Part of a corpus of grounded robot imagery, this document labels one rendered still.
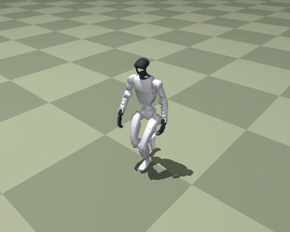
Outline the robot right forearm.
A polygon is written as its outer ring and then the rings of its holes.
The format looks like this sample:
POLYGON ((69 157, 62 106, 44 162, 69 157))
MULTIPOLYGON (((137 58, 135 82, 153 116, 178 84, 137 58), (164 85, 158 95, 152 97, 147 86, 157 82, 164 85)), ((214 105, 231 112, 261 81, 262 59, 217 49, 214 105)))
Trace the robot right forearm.
MULTIPOLYGON (((125 92, 124 92, 124 95, 125 95, 125 92)), ((120 108, 119 108, 119 109, 122 109, 122 114, 125 112, 125 108, 127 106, 127 102, 129 101, 129 99, 124 97, 124 95, 123 95, 122 102, 121 102, 121 105, 120 105, 120 108)))

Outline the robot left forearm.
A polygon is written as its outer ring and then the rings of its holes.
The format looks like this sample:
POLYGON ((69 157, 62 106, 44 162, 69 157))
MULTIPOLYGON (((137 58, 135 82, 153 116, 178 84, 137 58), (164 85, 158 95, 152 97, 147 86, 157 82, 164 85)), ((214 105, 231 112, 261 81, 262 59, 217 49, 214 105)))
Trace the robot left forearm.
POLYGON ((163 106, 161 106, 161 120, 165 119, 165 123, 168 121, 167 116, 168 116, 168 102, 167 100, 163 100, 162 102, 163 106))

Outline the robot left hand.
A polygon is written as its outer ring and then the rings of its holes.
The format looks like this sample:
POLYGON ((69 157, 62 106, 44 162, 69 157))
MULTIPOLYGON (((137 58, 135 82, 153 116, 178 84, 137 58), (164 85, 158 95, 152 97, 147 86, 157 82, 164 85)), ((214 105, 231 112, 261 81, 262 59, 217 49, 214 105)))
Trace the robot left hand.
POLYGON ((166 125, 167 123, 165 123, 165 119, 162 119, 161 120, 161 127, 160 127, 160 129, 156 132, 156 133, 158 133, 158 134, 156 134, 156 135, 161 135, 163 132, 164 132, 164 129, 165 129, 165 125, 166 125))

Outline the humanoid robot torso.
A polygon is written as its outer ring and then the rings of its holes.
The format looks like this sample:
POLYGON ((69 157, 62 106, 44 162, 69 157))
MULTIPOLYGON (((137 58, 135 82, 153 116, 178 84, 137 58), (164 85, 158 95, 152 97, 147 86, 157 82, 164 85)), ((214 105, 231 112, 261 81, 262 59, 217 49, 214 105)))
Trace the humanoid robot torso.
MULTIPOLYGON (((144 78, 147 78, 145 76, 144 78)), ((157 96, 157 91, 152 87, 152 80, 155 79, 152 75, 145 80, 141 80, 139 75, 136 74, 133 79, 133 84, 136 92, 136 96, 139 102, 144 106, 141 109, 142 117, 149 120, 154 112, 156 112, 156 108, 152 107, 152 103, 155 101, 157 96)))

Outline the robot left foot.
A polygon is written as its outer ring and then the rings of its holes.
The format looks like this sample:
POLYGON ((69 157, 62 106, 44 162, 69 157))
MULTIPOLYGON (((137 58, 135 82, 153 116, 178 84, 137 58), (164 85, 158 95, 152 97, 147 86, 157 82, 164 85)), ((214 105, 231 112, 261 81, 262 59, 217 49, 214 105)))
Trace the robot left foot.
POLYGON ((147 162, 146 160, 144 160, 143 163, 139 166, 139 170, 140 171, 145 170, 151 161, 152 161, 152 158, 149 156, 149 161, 147 162))

